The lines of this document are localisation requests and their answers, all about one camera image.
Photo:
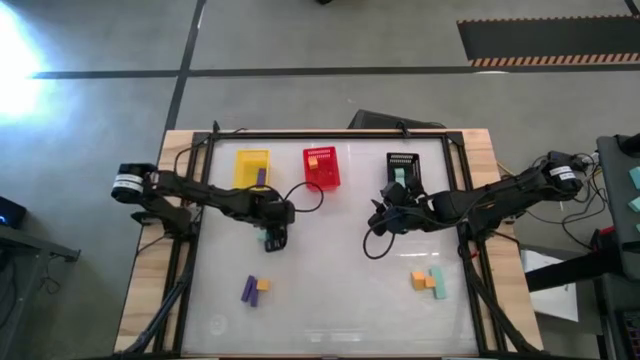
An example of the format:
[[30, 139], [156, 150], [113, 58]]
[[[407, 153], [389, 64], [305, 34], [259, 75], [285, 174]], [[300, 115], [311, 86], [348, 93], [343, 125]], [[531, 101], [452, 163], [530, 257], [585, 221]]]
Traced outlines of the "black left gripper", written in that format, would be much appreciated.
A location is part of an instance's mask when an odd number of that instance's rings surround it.
[[295, 207], [274, 192], [251, 192], [252, 205], [249, 211], [249, 223], [259, 228], [276, 229], [275, 240], [269, 235], [264, 241], [266, 252], [284, 249], [288, 241], [288, 225], [295, 222]]

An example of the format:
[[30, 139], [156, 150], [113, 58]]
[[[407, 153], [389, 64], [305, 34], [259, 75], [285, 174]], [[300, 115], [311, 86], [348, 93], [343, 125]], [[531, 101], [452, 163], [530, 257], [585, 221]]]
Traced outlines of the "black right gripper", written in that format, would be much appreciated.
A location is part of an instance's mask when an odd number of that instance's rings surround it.
[[387, 231], [392, 234], [406, 234], [410, 231], [433, 232], [436, 230], [436, 216], [426, 198], [406, 200], [400, 204], [390, 201], [371, 200], [374, 214], [367, 224], [373, 234], [382, 236]]

